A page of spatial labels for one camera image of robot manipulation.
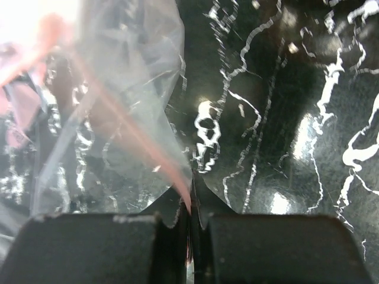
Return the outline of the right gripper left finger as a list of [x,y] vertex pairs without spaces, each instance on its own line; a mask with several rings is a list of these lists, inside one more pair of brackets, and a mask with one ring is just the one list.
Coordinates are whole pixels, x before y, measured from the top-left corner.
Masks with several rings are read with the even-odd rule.
[[28,220],[2,283],[184,283],[188,214],[168,189],[138,214],[50,214]]

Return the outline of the pink dotted zip bag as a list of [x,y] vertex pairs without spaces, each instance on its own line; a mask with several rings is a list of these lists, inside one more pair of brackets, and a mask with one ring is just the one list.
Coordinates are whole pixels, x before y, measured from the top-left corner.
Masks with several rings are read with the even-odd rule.
[[88,91],[73,108],[42,167],[36,194],[76,129],[93,129],[159,167],[186,207],[188,162],[179,152],[165,107],[184,67],[184,25],[175,1],[2,1],[1,85],[29,72],[53,50],[68,56]]

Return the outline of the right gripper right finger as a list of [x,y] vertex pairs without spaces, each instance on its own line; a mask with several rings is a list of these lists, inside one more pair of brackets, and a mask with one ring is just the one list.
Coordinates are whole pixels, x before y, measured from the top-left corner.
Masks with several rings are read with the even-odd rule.
[[239,214],[192,173],[195,283],[371,283],[350,231],[327,215]]

